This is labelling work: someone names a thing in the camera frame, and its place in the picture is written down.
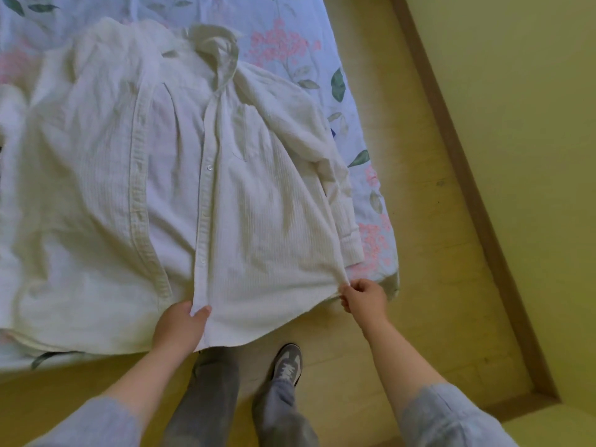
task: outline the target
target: gray sleeve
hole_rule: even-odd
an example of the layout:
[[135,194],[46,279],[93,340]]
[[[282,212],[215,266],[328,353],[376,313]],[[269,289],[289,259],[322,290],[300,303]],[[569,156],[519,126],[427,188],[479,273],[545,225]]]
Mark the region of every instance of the gray sleeve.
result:
[[423,389],[399,420],[406,446],[515,447],[501,424],[481,411],[457,387]]
[[27,447],[130,447],[140,442],[137,419],[116,400],[97,397]]

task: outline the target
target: pant leg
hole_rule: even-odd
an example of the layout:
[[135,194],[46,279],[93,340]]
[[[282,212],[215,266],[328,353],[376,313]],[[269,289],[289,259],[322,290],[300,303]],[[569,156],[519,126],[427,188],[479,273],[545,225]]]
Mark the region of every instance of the pant leg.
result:
[[259,389],[253,421],[260,447],[318,447],[317,435],[295,402],[294,386],[287,380],[272,380]]
[[228,349],[205,350],[164,431],[161,445],[225,447],[239,388],[238,364]]

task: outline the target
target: baseboard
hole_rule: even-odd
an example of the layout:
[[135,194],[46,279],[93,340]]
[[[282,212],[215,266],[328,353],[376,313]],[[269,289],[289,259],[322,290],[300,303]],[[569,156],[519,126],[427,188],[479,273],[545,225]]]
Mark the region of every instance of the baseboard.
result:
[[406,0],[391,0],[391,4],[404,32],[414,64],[420,74],[426,97],[435,116],[435,121],[445,143],[451,165],[455,170],[455,175],[472,216],[478,238],[484,249],[486,261],[492,271],[493,279],[499,290],[503,306],[511,322],[535,391],[547,397],[558,399],[557,388],[548,370],[538,339],[532,329],[515,280],[496,238],[478,187],[476,187],[472,170],[461,142],[459,142],[457,131],[418,35],[408,4]]
[[[548,406],[557,405],[558,403],[559,401],[557,399],[546,397],[539,393],[529,393],[482,409],[499,422],[504,423],[524,414],[533,413],[547,408]],[[405,442],[401,437],[396,436],[371,447],[405,447]]]

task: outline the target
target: shoelace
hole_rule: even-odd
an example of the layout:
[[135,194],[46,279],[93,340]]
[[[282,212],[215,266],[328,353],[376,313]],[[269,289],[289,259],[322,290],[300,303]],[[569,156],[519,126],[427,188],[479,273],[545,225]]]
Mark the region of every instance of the shoelace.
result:
[[281,366],[281,378],[293,381],[293,375],[296,368],[290,364],[289,362],[285,362],[284,365]]

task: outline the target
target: yellow wall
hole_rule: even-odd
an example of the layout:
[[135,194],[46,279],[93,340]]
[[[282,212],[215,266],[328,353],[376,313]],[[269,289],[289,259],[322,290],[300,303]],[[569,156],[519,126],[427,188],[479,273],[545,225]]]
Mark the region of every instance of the yellow wall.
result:
[[589,447],[596,440],[596,418],[567,405],[556,405],[505,423],[520,447]]
[[408,0],[565,403],[596,415],[596,0]]

